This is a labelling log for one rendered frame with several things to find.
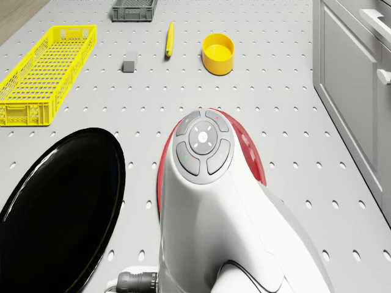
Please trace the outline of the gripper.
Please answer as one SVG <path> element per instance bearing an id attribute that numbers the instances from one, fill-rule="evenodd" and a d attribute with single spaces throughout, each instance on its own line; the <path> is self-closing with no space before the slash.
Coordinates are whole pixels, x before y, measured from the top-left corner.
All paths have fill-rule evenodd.
<path id="1" fill-rule="evenodd" d="M 130 266 L 108 281 L 105 293 L 159 293 L 157 266 Z"/>

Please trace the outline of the black plate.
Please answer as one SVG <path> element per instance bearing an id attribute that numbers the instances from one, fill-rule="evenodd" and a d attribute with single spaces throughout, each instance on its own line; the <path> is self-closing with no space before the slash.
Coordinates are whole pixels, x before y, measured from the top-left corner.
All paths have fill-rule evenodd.
<path id="1" fill-rule="evenodd" d="M 76 131 L 26 172 L 0 212 L 0 293 L 78 293 L 123 201 L 125 159 L 108 131 Z"/>

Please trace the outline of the yellow basket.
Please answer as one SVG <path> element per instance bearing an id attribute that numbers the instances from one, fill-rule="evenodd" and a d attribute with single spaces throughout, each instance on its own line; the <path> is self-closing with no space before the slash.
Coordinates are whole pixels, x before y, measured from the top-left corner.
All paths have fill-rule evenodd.
<path id="1" fill-rule="evenodd" d="M 97 27 L 52 26 L 0 83 L 0 126 L 51 124 L 97 42 Z"/>

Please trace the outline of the yellow bowl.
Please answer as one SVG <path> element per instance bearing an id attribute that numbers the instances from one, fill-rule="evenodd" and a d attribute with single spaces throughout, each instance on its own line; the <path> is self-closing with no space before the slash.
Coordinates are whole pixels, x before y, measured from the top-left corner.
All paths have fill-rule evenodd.
<path id="1" fill-rule="evenodd" d="M 202 43 L 202 62 L 212 74 L 222 76 L 232 71 L 235 59 L 235 46 L 225 34 L 213 33 Z"/>

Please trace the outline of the banana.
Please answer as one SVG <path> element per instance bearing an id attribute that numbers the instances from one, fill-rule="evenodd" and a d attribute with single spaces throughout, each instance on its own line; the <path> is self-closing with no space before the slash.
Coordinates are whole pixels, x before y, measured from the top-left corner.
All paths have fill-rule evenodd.
<path id="1" fill-rule="evenodd" d="M 167 32 L 167 40 L 166 40 L 166 49 L 165 49 L 165 55 L 167 58 L 170 58 L 173 53 L 174 49 L 174 22 L 170 22 L 169 29 Z"/>

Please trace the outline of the dark grey basket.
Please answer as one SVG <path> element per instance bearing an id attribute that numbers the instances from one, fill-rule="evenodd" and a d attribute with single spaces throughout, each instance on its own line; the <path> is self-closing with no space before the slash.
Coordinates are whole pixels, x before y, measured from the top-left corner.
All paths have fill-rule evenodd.
<path id="1" fill-rule="evenodd" d="M 116 0 L 112 6 L 115 22 L 151 22 L 158 0 Z"/>

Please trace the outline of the white cabinet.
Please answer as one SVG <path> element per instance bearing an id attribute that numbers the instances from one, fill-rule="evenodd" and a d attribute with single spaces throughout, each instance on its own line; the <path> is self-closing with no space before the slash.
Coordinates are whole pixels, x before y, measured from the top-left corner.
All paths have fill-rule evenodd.
<path id="1" fill-rule="evenodd" d="M 313 0 L 313 84 L 391 225 L 391 0 Z"/>

